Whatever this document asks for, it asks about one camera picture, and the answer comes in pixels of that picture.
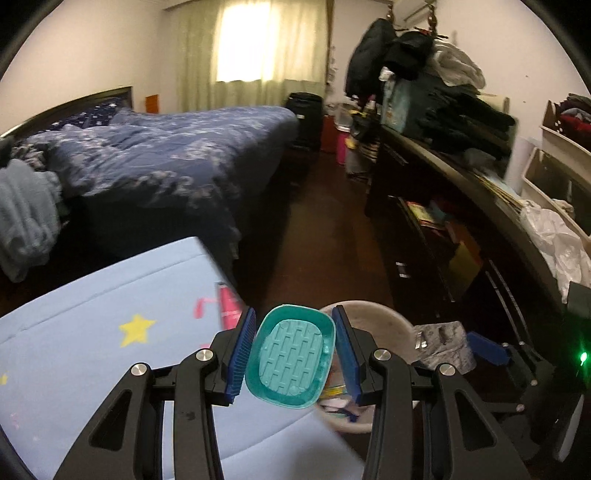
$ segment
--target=pink basket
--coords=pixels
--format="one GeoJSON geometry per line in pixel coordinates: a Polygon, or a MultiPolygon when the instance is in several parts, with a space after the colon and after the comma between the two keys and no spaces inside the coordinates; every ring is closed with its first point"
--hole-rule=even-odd
{"type": "Polygon", "coordinates": [[[336,162],[339,165],[345,165],[345,157],[347,156],[347,145],[345,140],[349,138],[349,132],[339,130],[339,136],[336,141],[336,162]]]}

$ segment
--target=teal soap dish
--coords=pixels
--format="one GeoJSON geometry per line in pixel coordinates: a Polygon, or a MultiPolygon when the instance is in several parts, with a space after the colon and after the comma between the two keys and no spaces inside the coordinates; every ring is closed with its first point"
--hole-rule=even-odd
{"type": "Polygon", "coordinates": [[[246,386],[287,408],[314,404],[326,383],[335,351],[335,324],[318,310],[282,305],[262,321],[246,366],[246,386]]]}

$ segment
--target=black suitcase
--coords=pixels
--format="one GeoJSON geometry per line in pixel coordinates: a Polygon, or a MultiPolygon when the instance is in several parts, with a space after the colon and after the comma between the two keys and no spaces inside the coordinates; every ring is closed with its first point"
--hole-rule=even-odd
{"type": "Polygon", "coordinates": [[[307,150],[320,150],[324,120],[322,97],[313,93],[292,93],[285,103],[285,108],[294,112],[300,121],[300,134],[291,146],[307,150]]]}

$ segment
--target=trash bin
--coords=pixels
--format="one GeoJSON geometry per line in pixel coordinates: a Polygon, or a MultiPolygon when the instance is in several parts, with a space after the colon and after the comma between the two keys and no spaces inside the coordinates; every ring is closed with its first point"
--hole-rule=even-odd
{"type": "Polygon", "coordinates": [[[339,165],[345,165],[345,158],[347,156],[345,140],[349,138],[351,125],[353,125],[353,118],[349,112],[356,109],[357,107],[355,105],[341,103],[335,112],[335,127],[339,131],[336,143],[336,161],[339,165]]]}
{"type": "MultiPolygon", "coordinates": [[[[341,301],[320,309],[331,315],[334,307],[342,305],[347,312],[351,325],[371,333],[378,347],[387,348],[400,356],[405,362],[412,363],[416,359],[415,342],[412,324],[384,305],[363,300],[341,301]]],[[[374,406],[358,407],[350,395],[339,394],[344,387],[343,375],[340,370],[339,357],[335,352],[332,366],[324,392],[333,388],[335,395],[325,398],[321,395],[316,407],[322,418],[335,430],[344,433],[369,433],[374,419],[374,406]]]]}

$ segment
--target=wastebasket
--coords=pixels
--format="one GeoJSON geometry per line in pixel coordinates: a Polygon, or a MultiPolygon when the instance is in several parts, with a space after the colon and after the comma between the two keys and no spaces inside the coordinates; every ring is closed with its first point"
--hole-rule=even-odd
{"type": "MultiPolygon", "coordinates": [[[[341,301],[328,305],[320,311],[330,316],[333,308],[337,305],[342,305],[345,308],[353,327],[366,330],[373,335],[378,347],[387,348],[408,364],[416,359],[413,326],[398,312],[384,305],[363,300],[341,301]]],[[[326,387],[341,387],[344,384],[339,357],[335,352],[326,387]]],[[[316,407],[322,418],[339,432],[371,432],[374,407],[357,407],[351,396],[346,393],[330,399],[321,396],[316,402],[316,407]],[[331,403],[329,400],[332,400],[334,407],[326,406],[327,403],[331,403]]]]}

